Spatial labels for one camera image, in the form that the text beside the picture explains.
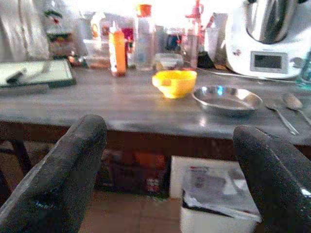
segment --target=kitchen counter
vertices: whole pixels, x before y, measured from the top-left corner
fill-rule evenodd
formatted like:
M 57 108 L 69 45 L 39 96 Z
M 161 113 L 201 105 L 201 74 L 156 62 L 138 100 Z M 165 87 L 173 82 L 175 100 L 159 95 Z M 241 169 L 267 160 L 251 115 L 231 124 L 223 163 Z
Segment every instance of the kitchen counter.
M 70 126 L 85 114 L 102 116 L 110 131 L 160 133 L 178 136 L 231 139 L 238 125 L 251 125 L 297 145 L 311 145 L 311 126 L 296 112 L 282 109 L 300 132 L 291 135 L 277 114 L 262 107 L 244 118 L 202 112 L 191 95 L 170 100 L 152 86 L 153 72 L 129 70 L 126 77 L 114 78 L 107 70 L 73 69 L 77 85 L 51 89 L 46 94 L 1 97 L 0 121 L 35 125 Z M 199 71 L 196 86 L 226 85 L 244 88 L 263 101 L 280 99 L 292 92 L 311 116 L 311 92 L 294 83 L 279 83 L 219 76 Z

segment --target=stainless steel bowl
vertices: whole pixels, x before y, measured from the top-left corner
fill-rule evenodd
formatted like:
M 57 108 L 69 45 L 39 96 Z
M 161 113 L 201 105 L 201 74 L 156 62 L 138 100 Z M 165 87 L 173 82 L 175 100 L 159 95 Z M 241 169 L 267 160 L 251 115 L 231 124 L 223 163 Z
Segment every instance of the stainless steel bowl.
M 262 99 L 245 89 L 225 86 L 203 86 L 192 94 L 206 112 L 241 117 L 260 108 Z

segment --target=plastic bottle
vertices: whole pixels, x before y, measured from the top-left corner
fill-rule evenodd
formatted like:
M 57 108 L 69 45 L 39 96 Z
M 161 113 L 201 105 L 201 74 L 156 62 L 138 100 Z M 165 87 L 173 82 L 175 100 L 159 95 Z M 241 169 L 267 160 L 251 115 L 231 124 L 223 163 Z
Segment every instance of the plastic bottle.
M 133 41 L 131 40 L 131 37 L 128 37 L 128 48 L 127 48 L 127 67 L 133 68 L 135 67 L 135 61 L 134 61 L 134 53 L 133 53 Z
M 296 84 L 304 89 L 311 90 L 311 50 L 307 54 Z
M 126 72 L 125 39 L 124 33 L 115 22 L 113 22 L 109 32 L 109 52 L 112 75 L 124 76 Z
M 135 18 L 135 66 L 138 70 L 152 70 L 155 54 L 155 25 L 151 17 L 151 5 L 137 6 Z
M 196 0 L 191 15 L 186 16 L 188 23 L 185 28 L 185 34 L 182 36 L 181 54 L 184 57 L 185 63 L 191 69 L 196 69 L 198 64 L 202 12 L 203 6 L 200 4 L 200 0 Z
M 101 28 L 101 20 L 106 18 L 105 14 L 102 12 L 96 12 L 91 20 L 91 28 L 93 39 L 101 40 L 103 36 L 102 28 Z

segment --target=clear bottle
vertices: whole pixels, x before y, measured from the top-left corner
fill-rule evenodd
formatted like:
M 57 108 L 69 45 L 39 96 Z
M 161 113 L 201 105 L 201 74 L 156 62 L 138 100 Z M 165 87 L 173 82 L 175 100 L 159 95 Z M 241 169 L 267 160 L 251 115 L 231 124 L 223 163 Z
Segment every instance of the clear bottle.
M 181 40 L 181 54 L 186 67 L 191 69 L 196 69 L 198 64 L 202 12 L 203 6 L 200 4 L 200 0 L 196 0 L 195 6 L 192 8 L 192 14 L 186 16 L 188 22 Z
M 135 62 L 134 62 L 134 53 L 133 53 L 133 41 L 131 40 L 131 37 L 127 38 L 128 41 L 128 48 L 127 48 L 127 67 L 128 68 L 134 68 Z
M 307 54 L 296 84 L 302 88 L 311 90 L 311 50 Z
M 151 17 L 151 5 L 138 5 L 134 31 L 134 57 L 135 66 L 138 70 L 152 70 L 153 68 L 155 31 L 155 25 Z

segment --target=lid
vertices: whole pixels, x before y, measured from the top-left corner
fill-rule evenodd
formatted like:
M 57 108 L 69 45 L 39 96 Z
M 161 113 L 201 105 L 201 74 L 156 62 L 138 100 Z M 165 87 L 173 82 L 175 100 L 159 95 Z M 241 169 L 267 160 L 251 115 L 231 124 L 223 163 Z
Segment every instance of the lid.
M 136 7 L 137 17 L 150 17 L 151 16 L 151 7 L 149 4 L 139 4 Z

